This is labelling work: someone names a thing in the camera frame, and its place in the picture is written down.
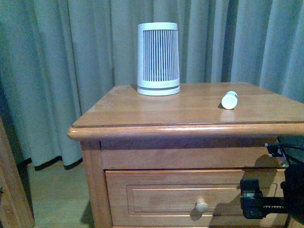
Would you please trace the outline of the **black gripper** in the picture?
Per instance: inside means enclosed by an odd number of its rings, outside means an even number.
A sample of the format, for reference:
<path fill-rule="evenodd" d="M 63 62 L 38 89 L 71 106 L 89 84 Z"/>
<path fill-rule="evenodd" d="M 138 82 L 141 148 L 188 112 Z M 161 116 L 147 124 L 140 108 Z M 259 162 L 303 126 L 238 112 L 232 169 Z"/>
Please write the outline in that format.
<path fill-rule="evenodd" d="M 263 219 L 268 214 L 304 214 L 304 164 L 291 164 L 281 183 L 283 197 L 264 197 L 258 179 L 240 181 L 240 204 L 247 219 Z"/>

